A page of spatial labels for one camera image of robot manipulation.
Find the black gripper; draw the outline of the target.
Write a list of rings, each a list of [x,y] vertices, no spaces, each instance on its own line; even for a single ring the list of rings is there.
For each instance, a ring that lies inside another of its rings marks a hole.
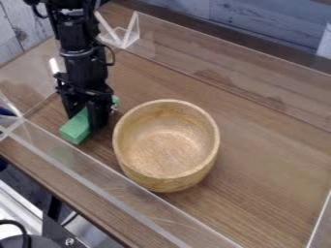
[[[68,118],[72,118],[85,107],[91,132],[97,132],[108,122],[112,112],[113,90],[107,85],[108,67],[113,61],[105,59],[103,47],[87,49],[60,49],[64,72],[55,73],[57,93]]]

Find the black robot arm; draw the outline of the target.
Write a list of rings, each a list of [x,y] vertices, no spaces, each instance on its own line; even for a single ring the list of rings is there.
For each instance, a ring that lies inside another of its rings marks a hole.
[[[53,77],[56,91],[68,118],[83,109],[87,110],[88,128],[92,133],[107,124],[115,105],[113,90],[105,80],[108,67],[116,60],[108,61],[105,51],[113,50],[100,40],[100,22],[95,15],[96,0],[23,0],[39,18],[48,18],[60,42],[60,56],[64,72]]]

